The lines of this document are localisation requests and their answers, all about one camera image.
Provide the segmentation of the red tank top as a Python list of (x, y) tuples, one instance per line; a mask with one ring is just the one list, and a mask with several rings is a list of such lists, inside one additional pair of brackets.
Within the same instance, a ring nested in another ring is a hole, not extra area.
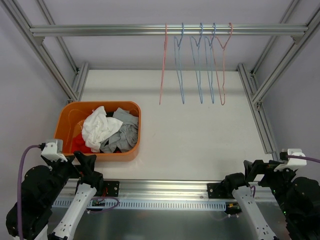
[(77, 136), (75, 136), (72, 139), (71, 152), (73, 153), (73, 152), (76, 152), (76, 151), (80, 151), (83, 154), (92, 153), (91, 149), (86, 146), (86, 143), (85, 143), (81, 133), (79, 133)]

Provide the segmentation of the white cloth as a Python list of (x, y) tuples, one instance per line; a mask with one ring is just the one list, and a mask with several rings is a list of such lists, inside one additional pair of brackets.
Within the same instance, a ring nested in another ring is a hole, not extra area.
[(117, 133), (122, 125), (121, 120), (107, 117), (105, 107), (99, 106), (83, 122), (81, 135), (85, 146), (98, 153), (101, 143)]

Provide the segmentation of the grey tank top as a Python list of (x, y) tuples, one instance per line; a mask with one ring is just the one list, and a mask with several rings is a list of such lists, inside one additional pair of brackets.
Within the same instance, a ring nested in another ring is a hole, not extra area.
[(139, 118), (128, 110), (118, 108), (113, 117), (122, 121), (120, 129), (100, 144), (101, 153), (126, 153), (132, 150), (138, 142)]

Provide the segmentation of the blue wire hanger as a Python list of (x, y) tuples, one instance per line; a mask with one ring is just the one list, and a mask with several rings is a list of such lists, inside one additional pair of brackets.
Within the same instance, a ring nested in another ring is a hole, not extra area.
[(177, 36), (174, 36), (173, 38), (175, 70), (176, 70), (177, 80), (179, 84), (181, 102), (183, 105), (185, 104), (185, 94), (184, 94), (184, 87), (183, 87), (183, 74), (182, 74), (182, 63), (181, 63), (180, 51), (181, 51), (182, 40), (184, 37), (184, 30), (185, 30), (185, 26), (184, 26), (184, 23), (182, 22), (180, 38), (178, 38)]

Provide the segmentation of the pink wire hanger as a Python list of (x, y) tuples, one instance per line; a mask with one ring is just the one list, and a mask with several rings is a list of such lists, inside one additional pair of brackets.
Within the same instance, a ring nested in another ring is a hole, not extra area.
[(168, 25), (167, 25), (167, 23), (165, 23), (164, 36), (165, 36), (165, 38), (164, 38), (164, 44), (163, 44), (163, 58), (162, 58), (162, 69), (161, 69), (160, 92), (159, 92), (159, 105), (161, 105), (161, 103), (162, 103), (164, 75), (165, 75), (167, 48), (168, 48)]

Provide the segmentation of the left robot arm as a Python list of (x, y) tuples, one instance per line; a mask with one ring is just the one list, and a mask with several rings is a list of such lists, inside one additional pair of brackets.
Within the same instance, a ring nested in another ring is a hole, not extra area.
[[(17, 202), (6, 216), (6, 228), (13, 238), (71, 240), (87, 205), (104, 190), (103, 175), (95, 171), (97, 156), (75, 151), (65, 161), (50, 162), (30, 169), (19, 186)], [(69, 179), (78, 179), (74, 198), (56, 228), (47, 234), (52, 206)]]

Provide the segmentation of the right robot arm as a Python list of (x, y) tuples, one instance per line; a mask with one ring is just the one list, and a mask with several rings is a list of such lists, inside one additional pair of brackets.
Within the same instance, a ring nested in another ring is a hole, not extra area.
[(320, 238), (320, 185), (307, 177), (296, 177), (289, 166), (277, 169), (279, 162), (244, 161), (244, 173), (233, 173), (216, 187), (218, 196), (235, 199), (257, 240), (276, 240), (270, 224), (259, 210), (250, 182), (262, 175), (258, 183), (270, 188), (285, 216), (286, 229), (292, 240), (318, 240)]

